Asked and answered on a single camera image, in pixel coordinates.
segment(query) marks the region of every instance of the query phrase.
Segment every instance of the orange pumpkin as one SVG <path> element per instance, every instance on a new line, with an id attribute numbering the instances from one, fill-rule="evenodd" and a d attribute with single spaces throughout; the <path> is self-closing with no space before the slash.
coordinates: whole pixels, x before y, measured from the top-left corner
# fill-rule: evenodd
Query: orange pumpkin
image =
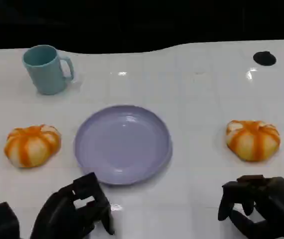
<path id="1" fill-rule="evenodd" d="M 60 144 L 61 135 L 53 126 L 15 128 L 7 137 L 4 153 L 14 166 L 30 168 L 46 162 Z"/>
<path id="2" fill-rule="evenodd" d="M 227 124 L 226 143 L 242 160 L 263 161 L 278 150 L 281 138 L 272 124 L 233 120 Z"/>

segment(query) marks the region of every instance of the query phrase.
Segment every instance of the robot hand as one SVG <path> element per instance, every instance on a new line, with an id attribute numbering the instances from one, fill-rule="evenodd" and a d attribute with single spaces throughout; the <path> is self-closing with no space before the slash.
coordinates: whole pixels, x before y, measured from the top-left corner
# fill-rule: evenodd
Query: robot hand
<path id="1" fill-rule="evenodd" d="M 284 179 L 264 178 L 263 175 L 242 176 L 235 182 L 223 185 L 223 198 L 218 220 L 228 217 L 248 239 L 275 239 L 284 237 Z M 243 206 L 250 215 L 254 208 L 264 221 L 253 223 L 246 216 L 233 210 L 235 203 Z"/>
<path id="2" fill-rule="evenodd" d="M 81 208 L 74 201 L 93 197 Z M 111 206 L 94 173 L 78 178 L 46 201 L 35 221 L 30 239 L 83 239 L 101 221 L 113 235 Z M 20 239 L 19 222 L 8 205 L 0 203 L 0 239 Z"/>

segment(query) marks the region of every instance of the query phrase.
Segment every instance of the table surface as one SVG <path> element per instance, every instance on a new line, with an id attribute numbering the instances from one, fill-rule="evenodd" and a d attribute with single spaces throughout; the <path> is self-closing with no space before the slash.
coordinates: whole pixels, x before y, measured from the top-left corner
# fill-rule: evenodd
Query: table surface
<path id="1" fill-rule="evenodd" d="M 263 50 L 276 56 L 275 65 L 253 61 Z M 245 174 L 284 177 L 284 40 L 194 43 L 139 54 L 60 52 L 71 58 L 76 78 L 55 96 L 36 92 L 22 65 L 24 51 L 0 50 L 0 202 L 17 214 L 22 238 L 30 236 L 47 198 L 82 175 L 73 154 L 80 124 L 111 105 L 150 109 L 173 141 L 171 163 L 156 177 L 130 187 L 103 186 L 118 210 L 118 238 L 241 239 L 230 221 L 217 221 L 221 186 Z M 224 139 L 234 119 L 275 124 L 279 152 L 265 163 L 240 161 Z M 3 153 L 7 134 L 43 123 L 59 129 L 61 150 L 42 167 L 14 168 Z M 92 233 L 106 236 L 100 227 Z"/>

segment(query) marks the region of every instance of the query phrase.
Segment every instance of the teal mug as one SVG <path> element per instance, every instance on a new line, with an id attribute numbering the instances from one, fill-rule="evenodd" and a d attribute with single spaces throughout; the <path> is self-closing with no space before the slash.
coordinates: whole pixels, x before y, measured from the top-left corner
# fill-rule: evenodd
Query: teal mug
<path id="1" fill-rule="evenodd" d="M 64 76 L 61 60 L 67 62 L 71 72 L 70 77 Z M 70 58 L 60 57 L 53 46 L 38 45 L 31 47 L 24 53 L 22 61 L 33 84 L 43 95 L 54 95 L 63 91 L 67 87 L 67 83 L 74 78 Z"/>

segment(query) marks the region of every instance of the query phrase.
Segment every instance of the purple plate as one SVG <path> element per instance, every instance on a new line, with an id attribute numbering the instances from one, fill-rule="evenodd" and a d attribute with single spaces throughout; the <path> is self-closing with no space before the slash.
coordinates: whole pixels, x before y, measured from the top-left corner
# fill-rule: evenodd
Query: purple plate
<path id="1" fill-rule="evenodd" d="M 128 185 L 145 180 L 171 159 L 164 122 L 136 106 L 114 106 L 89 117 L 75 138 L 75 155 L 84 173 L 99 181 Z"/>

